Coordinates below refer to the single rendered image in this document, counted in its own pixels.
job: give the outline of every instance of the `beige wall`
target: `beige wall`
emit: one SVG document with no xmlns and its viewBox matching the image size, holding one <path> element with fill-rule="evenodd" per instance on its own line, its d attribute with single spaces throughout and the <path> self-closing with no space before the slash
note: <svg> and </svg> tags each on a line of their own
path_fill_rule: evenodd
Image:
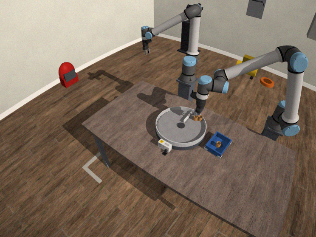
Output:
<svg viewBox="0 0 316 237">
<path fill-rule="evenodd" d="M 154 1 L 3 1 L 0 9 L 0 114 L 75 68 L 141 37 Z"/>
<path fill-rule="evenodd" d="M 199 43 L 243 57 L 257 57 L 282 45 L 292 45 L 309 61 L 304 82 L 316 86 L 316 41 L 306 34 L 316 12 L 315 0 L 266 2 L 262 19 L 246 15 L 248 0 L 155 0 L 155 26 L 181 13 L 187 4 L 204 7 Z M 181 24 L 163 34 L 181 37 Z M 269 66 L 287 74 L 287 63 Z"/>
</svg>

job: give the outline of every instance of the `round tray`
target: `round tray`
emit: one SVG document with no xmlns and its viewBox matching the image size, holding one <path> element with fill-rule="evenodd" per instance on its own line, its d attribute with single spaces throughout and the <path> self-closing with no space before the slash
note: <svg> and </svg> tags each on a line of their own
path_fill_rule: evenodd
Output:
<svg viewBox="0 0 316 237">
<path fill-rule="evenodd" d="M 172 145 L 175 150 L 189 150 L 200 144 L 206 133 L 206 121 L 183 120 L 194 109 L 172 107 L 162 111 L 156 119 L 156 135 Z"/>
</svg>

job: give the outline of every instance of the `small orange object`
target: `small orange object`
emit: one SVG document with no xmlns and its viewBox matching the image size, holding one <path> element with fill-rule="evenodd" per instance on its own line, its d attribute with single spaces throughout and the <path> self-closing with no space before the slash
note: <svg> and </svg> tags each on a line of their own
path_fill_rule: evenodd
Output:
<svg viewBox="0 0 316 237">
<path fill-rule="evenodd" d="M 268 88 L 272 88 L 274 86 L 274 82 L 268 77 L 261 77 L 260 83 Z"/>
<path fill-rule="evenodd" d="M 220 141 L 218 141 L 218 142 L 216 142 L 216 144 L 215 144 L 215 146 L 217 147 L 217 148 L 219 148 L 220 146 L 221 146 L 221 142 Z"/>
</svg>

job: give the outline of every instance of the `table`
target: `table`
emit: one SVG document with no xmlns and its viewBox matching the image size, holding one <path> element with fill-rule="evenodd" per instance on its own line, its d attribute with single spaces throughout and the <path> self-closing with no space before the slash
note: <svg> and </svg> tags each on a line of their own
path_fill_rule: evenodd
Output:
<svg viewBox="0 0 316 237">
<path fill-rule="evenodd" d="M 161 111 L 176 106 L 195 108 L 195 103 L 139 82 L 82 125 L 93 134 L 108 167 L 102 141 L 171 190 L 247 234 L 279 236 L 296 152 L 205 108 L 207 133 L 218 131 L 232 139 L 223 157 L 200 146 L 164 156 L 157 146 L 155 120 Z"/>
</svg>

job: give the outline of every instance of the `robotic arm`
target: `robotic arm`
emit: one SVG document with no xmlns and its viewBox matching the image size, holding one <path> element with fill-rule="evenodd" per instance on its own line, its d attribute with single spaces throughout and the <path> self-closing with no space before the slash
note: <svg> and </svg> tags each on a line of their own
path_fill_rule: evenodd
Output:
<svg viewBox="0 0 316 237">
<path fill-rule="evenodd" d="M 179 15 L 171 18 L 170 20 L 167 20 L 166 22 L 158 25 L 155 28 L 150 28 L 148 26 L 143 26 L 141 28 L 141 38 L 143 40 L 143 50 L 145 50 L 145 54 L 147 55 L 147 52 L 149 53 L 149 46 L 148 44 L 151 42 L 151 39 L 157 35 L 159 35 L 161 32 L 185 21 L 185 20 L 193 20 L 193 27 L 191 29 L 190 27 L 190 38 L 189 38 L 189 50 L 196 48 L 196 51 L 198 50 L 198 34 L 199 34 L 199 27 L 200 27 L 200 16 L 202 12 L 201 4 L 194 4 L 194 5 L 188 5 L 186 9 L 180 13 Z"/>
<path fill-rule="evenodd" d="M 196 99 L 195 114 L 200 114 L 206 104 L 209 91 L 227 93 L 228 80 L 239 75 L 251 72 L 275 62 L 288 63 L 288 82 L 285 101 L 281 101 L 271 117 L 268 116 L 262 135 L 273 140 L 284 134 L 293 136 L 299 132 L 299 101 L 301 97 L 303 75 L 308 66 L 308 59 L 298 48 L 285 45 L 277 47 L 274 51 L 248 60 L 230 68 L 214 72 L 214 80 L 210 76 L 199 78 L 197 92 L 191 97 Z"/>
</svg>

